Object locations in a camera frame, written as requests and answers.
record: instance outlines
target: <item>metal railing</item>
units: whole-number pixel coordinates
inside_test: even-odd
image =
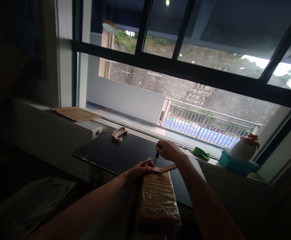
[[[256,133],[259,124],[167,98],[160,125],[174,131],[232,148],[241,137]]]

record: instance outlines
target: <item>wooden toy part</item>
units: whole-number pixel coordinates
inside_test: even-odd
[[[146,160],[145,160],[145,166],[148,164],[148,162],[151,162],[151,158],[148,157]],[[152,170],[152,173],[155,173],[155,174],[162,174],[162,173],[165,173],[165,172],[169,172],[169,171],[172,171],[174,169],[177,169],[178,167],[176,166],[176,164],[171,164],[169,166],[165,166],[163,168],[158,168],[158,167],[154,167],[153,170]]]
[[[122,138],[119,138],[119,136],[121,135],[128,135],[128,131],[126,130],[125,127],[121,127],[121,128],[118,128],[117,130],[115,130],[112,134],[112,139],[116,142],[122,142],[123,139]]]

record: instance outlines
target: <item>black table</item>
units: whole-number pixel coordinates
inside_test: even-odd
[[[73,156],[114,175],[119,175],[129,170],[148,157],[152,157],[152,161],[155,160],[156,143],[133,134],[124,135],[122,142],[115,142],[111,138],[113,132],[114,130],[109,131],[76,148]],[[204,178],[198,161],[191,156],[189,158],[196,170]],[[155,166],[165,167],[170,164],[172,164],[171,161],[159,157]],[[192,208],[188,191],[179,170],[170,171],[170,175],[178,204]]]

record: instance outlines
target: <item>radiator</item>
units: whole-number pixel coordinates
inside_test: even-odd
[[[11,99],[1,117],[2,136],[12,145],[86,182],[94,178],[97,169],[72,157],[72,151],[100,135],[102,127],[74,123],[46,106],[22,99]]]

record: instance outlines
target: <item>person's right hand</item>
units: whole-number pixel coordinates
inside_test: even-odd
[[[161,157],[172,162],[186,157],[186,154],[180,150],[180,147],[171,141],[160,140],[156,144],[155,149]]]

